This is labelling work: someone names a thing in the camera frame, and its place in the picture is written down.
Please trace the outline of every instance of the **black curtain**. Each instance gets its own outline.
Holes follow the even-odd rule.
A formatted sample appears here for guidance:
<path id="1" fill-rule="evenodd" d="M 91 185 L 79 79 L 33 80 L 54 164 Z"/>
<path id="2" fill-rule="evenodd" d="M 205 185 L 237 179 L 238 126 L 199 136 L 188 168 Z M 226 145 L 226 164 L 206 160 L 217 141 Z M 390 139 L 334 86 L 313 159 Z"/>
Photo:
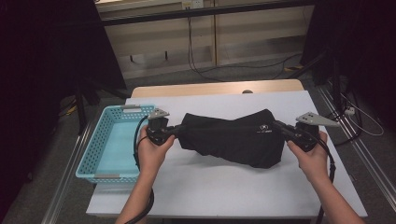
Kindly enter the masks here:
<path id="1" fill-rule="evenodd" d="M 390 128 L 396 127 L 396 3 L 392 1 L 319 1 L 314 9 L 304 46 L 302 64 L 323 50 L 339 59 L 340 75 L 350 80 Z M 314 80 L 324 83 L 332 75 L 332 59 L 314 69 Z"/>
<path id="2" fill-rule="evenodd" d="M 75 93 L 76 81 L 125 88 L 103 27 L 60 27 L 99 20 L 92 0 L 0 0 L 0 220 L 34 170 L 59 102 Z"/>

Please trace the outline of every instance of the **white tabletop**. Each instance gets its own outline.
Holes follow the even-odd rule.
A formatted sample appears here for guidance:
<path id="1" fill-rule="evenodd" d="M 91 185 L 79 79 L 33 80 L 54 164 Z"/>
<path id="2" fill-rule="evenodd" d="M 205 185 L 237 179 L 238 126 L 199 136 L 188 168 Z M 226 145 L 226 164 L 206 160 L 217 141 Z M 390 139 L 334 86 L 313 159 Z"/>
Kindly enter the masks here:
<path id="1" fill-rule="evenodd" d="M 276 119 L 292 125 L 295 118 L 308 111 L 318 113 L 307 91 L 134 98 L 126 104 L 155 104 L 170 113 L 169 125 L 181 123 L 186 113 L 238 119 L 267 108 Z M 358 215 L 366 217 L 331 139 L 328 146 L 337 167 L 334 185 Z M 98 184 L 87 213 L 118 215 L 132 187 Z M 320 207 L 317 194 L 286 144 L 279 164 L 270 169 L 257 169 L 201 156 L 182 149 L 176 140 L 153 188 L 155 203 L 149 213 L 151 217 L 315 217 Z"/>

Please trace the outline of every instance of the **black cloth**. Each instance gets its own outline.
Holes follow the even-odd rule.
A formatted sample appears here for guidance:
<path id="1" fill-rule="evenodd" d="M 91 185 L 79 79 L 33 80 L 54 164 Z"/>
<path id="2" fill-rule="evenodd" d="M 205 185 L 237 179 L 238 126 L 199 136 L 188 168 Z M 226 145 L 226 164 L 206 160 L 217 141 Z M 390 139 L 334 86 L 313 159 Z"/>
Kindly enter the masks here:
<path id="1" fill-rule="evenodd" d="M 280 162 L 285 144 L 281 133 L 272 130 L 274 120 L 268 109 L 235 120 L 186 114 L 181 123 L 186 130 L 178 139 L 182 148 L 203 156 L 267 169 Z"/>

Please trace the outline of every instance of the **black cable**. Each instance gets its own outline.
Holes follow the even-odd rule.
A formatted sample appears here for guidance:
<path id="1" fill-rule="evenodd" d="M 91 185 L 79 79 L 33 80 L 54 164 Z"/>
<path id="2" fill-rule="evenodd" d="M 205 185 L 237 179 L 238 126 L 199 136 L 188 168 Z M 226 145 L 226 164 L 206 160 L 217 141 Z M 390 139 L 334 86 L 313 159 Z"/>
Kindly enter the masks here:
<path id="1" fill-rule="evenodd" d="M 273 64 L 262 65 L 262 66 L 225 65 L 225 66 L 216 66 L 216 67 L 213 67 L 213 68 L 208 68 L 206 70 L 199 71 L 196 68 L 196 66 L 195 66 L 193 53 L 192 53 L 192 28 L 191 28 L 191 18 L 190 17 L 188 17 L 188 22 L 189 22 L 189 57 L 188 57 L 189 58 L 189 66 L 190 66 L 190 69 L 193 72 L 195 72 L 196 74 L 198 74 L 199 76 L 201 76 L 203 78 L 207 78 L 207 79 L 211 79 L 211 80 L 215 80 L 215 81 L 219 81 L 219 82 L 225 82 L 224 80 L 221 80 L 221 79 L 218 79 L 218 78 L 206 77 L 206 76 L 203 75 L 203 73 L 210 72 L 212 70 L 220 69 L 220 68 L 266 68 L 266 67 L 272 67 L 272 66 L 276 66 L 276 65 L 282 64 L 281 71 L 276 76 L 271 78 L 271 79 L 276 79 L 277 77 L 279 77 L 283 73 L 283 69 L 285 68 L 285 62 L 286 61 L 290 60 L 293 57 L 302 55 L 302 53 L 297 53 L 297 54 L 289 56 L 288 58 L 282 60 L 279 63 L 273 63 Z"/>
<path id="2" fill-rule="evenodd" d="M 143 121 L 145 121 L 147 118 L 148 118 L 148 116 L 145 116 L 139 121 L 139 123 L 136 126 L 136 130 L 134 132 L 134 160 L 136 162 L 136 166 L 139 169 L 139 171 L 140 171 L 140 163 L 139 163 L 139 156 L 138 156 L 138 147 L 139 147 L 140 143 L 142 142 L 142 140 L 147 138 L 147 136 L 144 136 L 138 142 L 136 142 L 136 140 L 137 140 L 137 134 L 139 133 L 139 130 L 140 130 L 140 126 L 142 125 Z M 136 217 L 125 222 L 125 224 L 134 224 L 134 223 L 140 221 L 143 217 L 145 217 L 149 213 L 149 211 L 152 208 L 152 205 L 154 205 L 154 190 L 153 189 L 151 189 L 151 193 L 148 198 L 148 205 L 146 206 L 146 208 L 141 213 L 139 213 Z"/>
<path id="3" fill-rule="evenodd" d="M 334 177 L 335 177 L 335 162 L 334 162 L 334 158 L 332 157 L 332 153 L 330 152 L 329 147 L 327 146 L 327 144 L 321 140 L 321 139 L 317 139 L 313 134 L 304 131 L 306 134 L 308 134 L 312 139 L 314 139 L 321 147 L 323 147 L 323 149 L 326 151 L 327 155 L 329 156 L 329 160 L 330 160 L 330 173 L 329 173 L 329 178 L 330 181 L 334 181 Z M 318 218 L 317 218 L 317 224 L 320 224 L 322 219 L 324 216 L 324 210 L 323 207 L 320 206 L 319 212 L 318 212 Z"/>
<path id="4" fill-rule="evenodd" d="M 210 80 L 215 80 L 215 81 L 219 81 L 219 82 L 225 82 L 224 80 L 221 79 L 217 79 L 217 78 L 213 78 L 213 77 L 206 77 L 204 76 L 200 71 L 198 71 L 198 69 L 195 67 L 195 62 L 194 62 L 194 56 L 192 54 L 192 29 L 191 29 L 191 18 L 188 17 L 187 18 L 188 22 L 189 22 L 189 66 L 190 69 L 195 72 L 196 74 L 198 74 L 200 77 L 206 78 L 206 79 L 210 79 Z"/>
<path id="5" fill-rule="evenodd" d="M 336 114 L 336 116 L 334 116 L 334 118 L 332 118 L 331 120 L 340 119 L 343 115 L 345 115 L 346 110 L 347 110 L 347 101 L 344 101 L 341 110 L 339 110 L 338 108 L 335 108 L 330 114 L 326 115 L 325 118 L 331 119 L 330 116 L 331 115 L 334 116 L 334 114 Z"/>
<path id="6" fill-rule="evenodd" d="M 148 205 L 146 206 L 145 210 L 143 210 L 136 217 L 125 222 L 125 224 L 135 224 L 136 222 L 140 221 L 143 217 L 145 217 L 149 213 L 149 210 L 151 210 L 152 205 L 154 205 L 154 190 L 151 189 L 151 192 L 150 192 L 149 198 L 148 198 Z"/>
<path id="7" fill-rule="evenodd" d="M 354 98 L 356 107 L 359 107 L 358 99 L 357 99 L 356 94 L 355 94 L 354 91 L 352 92 L 352 96 L 353 96 L 353 98 Z M 361 120 L 361 112 L 360 112 L 359 110 L 357 110 L 356 119 L 357 119 L 357 122 L 358 122 L 359 126 L 362 127 L 363 124 L 362 124 L 362 120 Z M 353 136 L 351 136 L 350 138 L 348 138 L 347 140 L 345 140 L 345 141 L 343 141 L 343 142 L 335 143 L 334 146 L 335 146 L 335 147 L 340 147 L 340 146 L 342 146 L 342 145 L 344 145 L 344 144 L 347 144 L 347 143 L 349 143 L 349 142 L 351 142 L 351 141 L 357 139 L 357 138 L 360 137 L 360 136 L 361 136 L 361 129 L 358 129 L 357 132 L 356 132 Z"/>

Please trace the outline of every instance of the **human hand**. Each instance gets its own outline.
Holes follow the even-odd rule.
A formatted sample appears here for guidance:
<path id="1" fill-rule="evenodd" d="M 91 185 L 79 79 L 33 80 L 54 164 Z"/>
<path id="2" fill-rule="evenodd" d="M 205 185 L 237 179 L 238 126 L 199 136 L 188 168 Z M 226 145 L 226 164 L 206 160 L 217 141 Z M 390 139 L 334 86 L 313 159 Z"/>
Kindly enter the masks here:
<path id="1" fill-rule="evenodd" d="M 147 125 L 143 126 L 139 136 L 140 144 L 138 146 L 138 153 L 140 174 L 156 175 L 165 160 L 166 152 L 174 144 L 175 137 L 172 135 L 163 145 L 157 146 L 147 137 L 147 128 Z"/>
<path id="2" fill-rule="evenodd" d="M 319 132 L 320 139 L 327 143 L 327 134 Z M 308 151 L 304 152 L 292 141 L 288 141 L 288 147 L 297 157 L 300 168 L 303 170 L 309 182 L 320 181 L 325 178 L 329 179 L 327 173 L 327 152 L 319 144 Z"/>

